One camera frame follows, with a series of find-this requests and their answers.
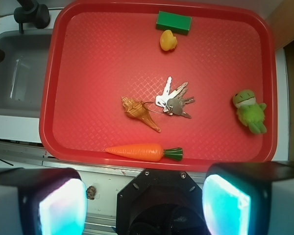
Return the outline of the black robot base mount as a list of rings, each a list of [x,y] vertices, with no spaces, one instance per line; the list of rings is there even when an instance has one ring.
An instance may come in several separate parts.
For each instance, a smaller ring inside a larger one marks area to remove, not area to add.
[[[119,235],[208,235],[202,189],[183,171],[145,169],[117,195]]]

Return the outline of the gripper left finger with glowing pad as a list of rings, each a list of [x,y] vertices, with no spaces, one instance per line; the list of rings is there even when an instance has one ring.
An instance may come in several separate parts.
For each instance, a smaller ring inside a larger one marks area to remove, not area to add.
[[[80,235],[86,186],[72,168],[0,168],[0,235]]]

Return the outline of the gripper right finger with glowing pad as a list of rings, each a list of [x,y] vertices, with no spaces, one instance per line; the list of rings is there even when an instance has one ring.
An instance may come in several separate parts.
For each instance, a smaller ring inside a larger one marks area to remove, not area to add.
[[[202,205],[213,235],[294,235],[294,162],[213,164]]]

